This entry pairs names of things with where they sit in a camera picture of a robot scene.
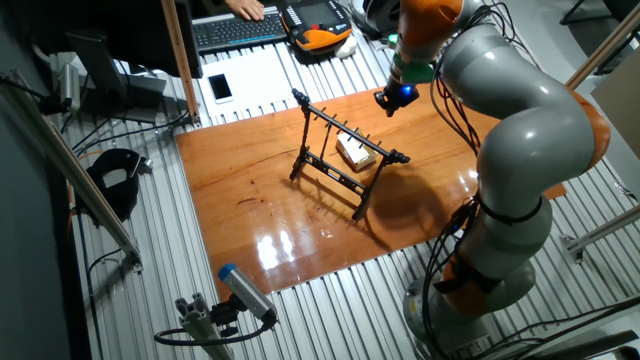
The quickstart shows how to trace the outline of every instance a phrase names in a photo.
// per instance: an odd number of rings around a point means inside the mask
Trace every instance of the robotic arm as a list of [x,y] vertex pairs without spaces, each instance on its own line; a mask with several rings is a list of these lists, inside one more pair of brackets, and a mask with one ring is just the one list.
[[419,96],[414,85],[432,80],[429,63],[442,44],[461,30],[440,60],[441,78],[462,104],[502,120],[478,154],[475,221],[440,283],[419,279],[405,295],[405,319],[420,339],[425,316],[437,333],[526,295],[535,283],[529,259],[552,224],[543,192],[593,167],[609,143],[608,124],[590,103],[524,60],[492,24],[468,25],[479,5],[404,0],[391,75],[375,95],[388,116],[409,105]]

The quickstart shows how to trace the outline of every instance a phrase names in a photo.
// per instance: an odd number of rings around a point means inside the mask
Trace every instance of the wooden board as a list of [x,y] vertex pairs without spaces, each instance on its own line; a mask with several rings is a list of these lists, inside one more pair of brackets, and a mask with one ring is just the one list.
[[[476,192],[476,159],[438,116],[428,88],[420,90],[422,98],[393,118],[376,105],[374,91],[314,104],[370,133],[373,142],[382,140],[383,148],[411,157],[409,164],[383,170],[357,223],[351,215],[359,197],[313,167],[289,181],[304,125],[299,108],[179,135],[213,273],[234,262],[269,293],[436,237]],[[498,123],[467,114],[481,139]],[[325,124],[311,122],[308,145],[316,154]],[[325,159],[351,174],[335,143],[334,131]],[[374,169],[354,177],[366,182]],[[566,193],[562,186],[550,190],[551,198]],[[223,298],[229,295],[224,285],[218,290]]]

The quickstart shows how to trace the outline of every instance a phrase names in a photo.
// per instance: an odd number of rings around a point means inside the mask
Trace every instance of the black metal stand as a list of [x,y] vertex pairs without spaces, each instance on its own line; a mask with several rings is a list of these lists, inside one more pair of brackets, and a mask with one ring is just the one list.
[[[373,190],[373,186],[376,184],[376,181],[378,180],[378,177],[382,172],[382,168],[387,165],[395,164],[395,163],[406,164],[411,159],[407,156],[404,156],[404,154],[397,152],[395,149],[391,151],[384,150],[383,148],[380,147],[380,143],[382,143],[382,141],[378,142],[378,144],[372,143],[371,141],[369,141],[369,135],[364,137],[358,134],[358,128],[356,128],[355,130],[351,130],[350,128],[348,128],[346,126],[347,121],[345,121],[344,123],[338,122],[335,119],[337,114],[334,115],[333,117],[329,117],[327,114],[323,112],[326,108],[323,108],[322,110],[318,110],[315,107],[310,105],[310,100],[308,96],[301,93],[297,89],[293,89],[292,92],[293,92],[293,96],[298,101],[298,104],[302,107],[302,112],[304,113],[304,117],[305,117],[305,123],[304,123],[304,132],[302,134],[302,145],[300,145],[300,153],[298,154],[298,157],[296,158],[296,161],[293,164],[293,170],[291,171],[291,175],[289,175],[289,179],[291,180],[295,179],[298,173],[300,172],[300,170],[302,170],[302,166],[305,163],[320,170],[321,172],[323,172],[333,180],[340,183],[342,186],[346,187],[347,189],[353,191],[354,193],[360,196],[360,204],[358,205],[358,207],[356,208],[356,211],[353,213],[353,216],[351,217],[353,220],[358,220],[365,206],[367,205],[369,197],[371,196],[371,191]],[[325,126],[327,128],[327,134],[324,138],[324,145],[322,146],[322,152],[320,153],[319,157],[311,153],[311,151],[309,151],[309,147],[307,146],[307,134],[309,132],[309,121],[311,119],[312,113],[316,115],[316,117],[313,119],[314,121],[317,120],[318,118],[321,118],[322,120],[327,122],[327,125]],[[350,135],[348,141],[350,141],[351,139],[356,139],[358,142],[360,142],[360,147],[367,146],[373,149],[378,154],[382,155],[383,159],[378,165],[378,168],[376,169],[375,175],[373,176],[373,179],[371,180],[371,184],[369,184],[369,186],[365,186],[361,184],[359,181],[353,179],[349,175],[345,174],[344,172],[338,170],[328,162],[324,161],[324,151],[327,147],[327,140],[329,139],[329,134],[331,133],[331,129],[334,126],[338,128],[337,134],[343,131]]]

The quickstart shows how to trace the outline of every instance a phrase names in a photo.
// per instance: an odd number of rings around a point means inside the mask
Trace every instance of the metal rail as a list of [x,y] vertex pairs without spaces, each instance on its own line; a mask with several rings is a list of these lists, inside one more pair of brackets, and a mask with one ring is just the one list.
[[[12,72],[11,80],[27,88],[29,87],[17,72]],[[31,130],[31,133],[36,137],[38,143],[44,148],[60,172],[87,203],[100,225],[104,226],[118,245],[122,247],[122,250],[132,261],[133,269],[135,271],[142,270],[140,250],[131,241],[120,219],[118,219],[96,184],[91,180],[89,174],[80,165],[80,162],[62,139],[58,130],[47,117],[40,113],[32,96],[7,84],[0,85],[0,93]]]

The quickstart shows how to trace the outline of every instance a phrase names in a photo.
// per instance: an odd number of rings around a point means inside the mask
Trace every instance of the screen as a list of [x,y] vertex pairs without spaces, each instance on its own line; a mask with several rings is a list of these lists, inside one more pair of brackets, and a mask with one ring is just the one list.
[[224,74],[209,77],[209,83],[211,83],[213,96],[216,99],[220,100],[231,96],[231,89],[229,89],[229,84],[227,84],[227,78]]
[[330,24],[336,21],[336,14],[327,4],[301,6],[297,10],[306,25]]

